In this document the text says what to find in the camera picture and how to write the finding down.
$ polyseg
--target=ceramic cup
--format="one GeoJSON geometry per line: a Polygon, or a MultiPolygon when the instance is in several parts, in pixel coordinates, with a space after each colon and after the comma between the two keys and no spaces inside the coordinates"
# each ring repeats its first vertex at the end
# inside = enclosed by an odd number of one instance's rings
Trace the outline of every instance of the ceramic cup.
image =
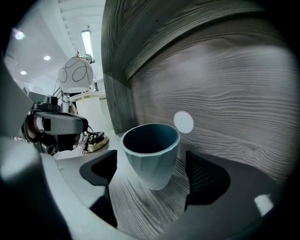
{"type": "Polygon", "coordinates": [[[171,178],[179,140],[179,132],[174,127],[155,123],[127,131],[121,145],[142,184],[161,190],[171,178]]]}

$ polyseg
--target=black mesh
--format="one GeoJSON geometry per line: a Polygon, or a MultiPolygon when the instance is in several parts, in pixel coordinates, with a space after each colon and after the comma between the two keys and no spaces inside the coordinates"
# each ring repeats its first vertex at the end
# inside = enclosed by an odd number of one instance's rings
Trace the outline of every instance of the black mesh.
{"type": "Polygon", "coordinates": [[[199,191],[216,179],[214,172],[202,163],[193,161],[191,164],[190,193],[199,191]]]}
{"type": "Polygon", "coordinates": [[[212,204],[230,185],[225,169],[189,151],[186,152],[186,174],[190,188],[186,207],[212,204]]]}

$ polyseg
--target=ceiling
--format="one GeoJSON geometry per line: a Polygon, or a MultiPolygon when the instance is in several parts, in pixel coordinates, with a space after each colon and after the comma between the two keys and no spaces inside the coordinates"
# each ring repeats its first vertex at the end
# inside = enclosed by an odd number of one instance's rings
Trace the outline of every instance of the ceiling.
{"type": "Polygon", "coordinates": [[[25,37],[12,35],[5,63],[16,82],[22,87],[32,83],[51,94],[58,70],[76,49],[85,54],[81,32],[91,31],[95,63],[91,66],[94,79],[103,78],[101,62],[101,26],[105,0],[40,0],[24,16],[17,30],[25,37]]]}

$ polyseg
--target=table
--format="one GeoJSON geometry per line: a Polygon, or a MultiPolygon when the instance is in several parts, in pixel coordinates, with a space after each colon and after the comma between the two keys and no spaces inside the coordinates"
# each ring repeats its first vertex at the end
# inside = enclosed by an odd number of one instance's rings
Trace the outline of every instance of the table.
{"type": "MultiPolygon", "coordinates": [[[[137,239],[152,239],[184,212],[186,195],[189,193],[185,165],[177,160],[168,185],[159,191],[149,190],[142,185],[128,162],[120,145],[121,135],[116,135],[113,130],[106,134],[110,141],[99,151],[118,151],[118,169],[109,185],[118,229],[137,239]]],[[[71,155],[76,157],[80,152],[80,149],[61,152],[57,158],[58,165],[59,159],[69,158],[71,155]]]]}

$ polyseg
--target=gray wood surface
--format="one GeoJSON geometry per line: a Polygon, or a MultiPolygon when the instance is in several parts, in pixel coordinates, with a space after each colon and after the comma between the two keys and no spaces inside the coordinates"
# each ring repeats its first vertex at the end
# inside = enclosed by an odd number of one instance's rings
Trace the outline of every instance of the gray wood surface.
{"type": "Polygon", "coordinates": [[[118,150],[118,169],[109,194],[118,230],[137,239],[153,239],[184,212],[189,193],[185,164],[177,160],[168,185],[159,191],[144,187],[120,145],[120,136],[108,133],[107,149],[118,150]]]}
{"type": "Polygon", "coordinates": [[[136,126],[131,91],[123,72],[103,73],[105,94],[115,133],[136,126]]]}
{"type": "Polygon", "coordinates": [[[254,1],[191,1],[176,12],[168,21],[164,22],[156,31],[152,31],[151,36],[143,43],[142,47],[138,45],[137,49],[140,50],[134,58],[130,59],[131,62],[125,70],[126,77],[129,79],[153,55],[193,28],[223,21],[226,17],[234,18],[236,15],[241,16],[241,14],[254,15],[262,11],[263,8],[254,3],[254,1]]]}
{"type": "Polygon", "coordinates": [[[107,0],[102,21],[103,71],[124,70],[148,37],[192,0],[107,0]]]}
{"type": "Polygon", "coordinates": [[[184,149],[262,169],[286,180],[297,161],[295,58],[264,20],[233,20],[178,41],[130,80],[138,124],[173,125],[188,112],[184,149]]]}
{"type": "MultiPolygon", "coordinates": [[[[261,7],[244,0],[107,0],[101,37],[104,75],[125,72],[128,79],[154,54],[193,28],[225,16],[260,11],[261,7]]],[[[110,79],[124,83],[123,76],[110,79]]],[[[123,88],[108,89],[118,83],[108,83],[105,76],[104,82],[114,129],[116,133],[127,131],[132,126],[128,123],[133,122],[131,99],[123,88]],[[115,98],[109,96],[111,92],[125,99],[125,105],[110,103],[115,98]]]]}

